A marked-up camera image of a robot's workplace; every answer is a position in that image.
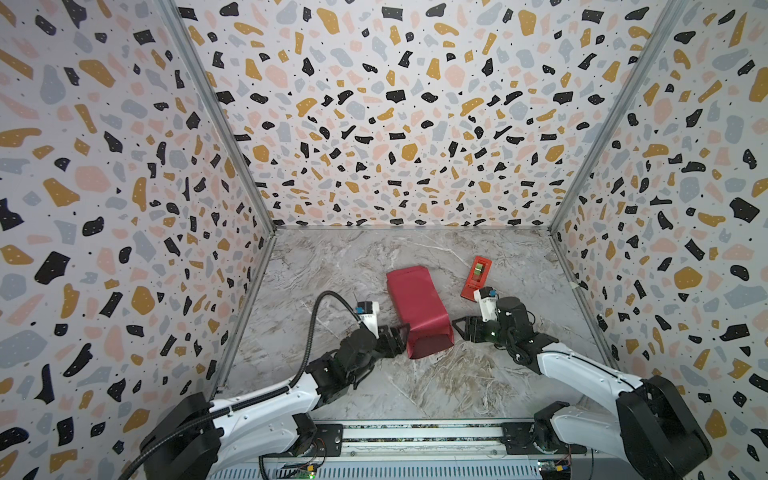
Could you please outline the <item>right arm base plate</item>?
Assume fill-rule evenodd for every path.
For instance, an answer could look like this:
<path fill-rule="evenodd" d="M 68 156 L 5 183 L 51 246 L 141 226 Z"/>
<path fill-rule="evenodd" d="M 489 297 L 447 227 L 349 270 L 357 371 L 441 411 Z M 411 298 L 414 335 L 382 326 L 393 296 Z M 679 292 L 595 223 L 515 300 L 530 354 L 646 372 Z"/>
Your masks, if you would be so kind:
<path fill-rule="evenodd" d="M 565 455 L 586 454 L 588 449 L 560 440 L 552 425 L 555 413 L 570 404 L 555 401 L 537 412 L 532 420 L 510 421 L 501 424 L 501 443 L 508 455 Z"/>

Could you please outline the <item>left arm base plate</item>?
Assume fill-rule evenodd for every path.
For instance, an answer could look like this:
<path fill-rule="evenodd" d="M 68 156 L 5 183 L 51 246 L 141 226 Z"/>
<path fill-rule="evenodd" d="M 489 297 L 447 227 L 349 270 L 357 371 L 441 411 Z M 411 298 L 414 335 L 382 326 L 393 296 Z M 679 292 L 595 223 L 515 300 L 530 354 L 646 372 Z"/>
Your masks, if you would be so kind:
<path fill-rule="evenodd" d="M 267 458 L 310 459 L 339 457 L 342 453 L 344 425 L 342 423 L 319 423 L 307 433 L 301 433 L 282 452 L 267 454 Z"/>

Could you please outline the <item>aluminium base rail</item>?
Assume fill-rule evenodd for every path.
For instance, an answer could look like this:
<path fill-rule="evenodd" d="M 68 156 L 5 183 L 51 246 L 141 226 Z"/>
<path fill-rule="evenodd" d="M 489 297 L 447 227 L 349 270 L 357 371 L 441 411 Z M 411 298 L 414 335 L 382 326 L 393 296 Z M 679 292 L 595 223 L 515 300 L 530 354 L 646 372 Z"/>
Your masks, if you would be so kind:
<path fill-rule="evenodd" d="M 637 479 L 625 461 L 586 454 L 508 455 L 501 424 L 531 419 L 342 423 L 339 457 L 246 460 L 205 479 Z"/>

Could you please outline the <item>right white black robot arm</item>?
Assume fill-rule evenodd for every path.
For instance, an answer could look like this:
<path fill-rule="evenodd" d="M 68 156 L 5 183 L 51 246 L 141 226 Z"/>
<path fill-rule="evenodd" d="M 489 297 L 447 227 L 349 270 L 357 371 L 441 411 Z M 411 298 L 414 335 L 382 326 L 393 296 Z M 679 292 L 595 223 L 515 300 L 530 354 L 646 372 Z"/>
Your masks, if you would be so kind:
<path fill-rule="evenodd" d="M 490 343 L 517 365 L 569 385 L 601 408 L 555 401 L 537 412 L 526 441 L 539 452 L 583 446 L 625 461 L 644 479 L 682 479 L 711 457 L 705 432 L 665 377 L 641 378 L 577 353 L 537 331 L 517 297 L 483 289 L 476 301 L 480 315 L 452 323 L 463 340 Z"/>

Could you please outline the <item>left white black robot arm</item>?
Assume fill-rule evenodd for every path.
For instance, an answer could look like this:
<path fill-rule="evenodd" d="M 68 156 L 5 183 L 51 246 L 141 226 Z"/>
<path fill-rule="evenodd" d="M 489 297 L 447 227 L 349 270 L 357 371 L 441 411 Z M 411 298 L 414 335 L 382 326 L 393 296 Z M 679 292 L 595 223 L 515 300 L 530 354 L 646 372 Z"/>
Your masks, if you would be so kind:
<path fill-rule="evenodd" d="M 187 396 L 142 441 L 146 477 L 205 479 L 246 460 L 304 454 L 317 434 L 311 412 L 356 389 L 378 360 L 402 354 L 409 330 L 381 326 L 372 333 L 361 326 L 309 362 L 297 381 L 217 401 Z"/>

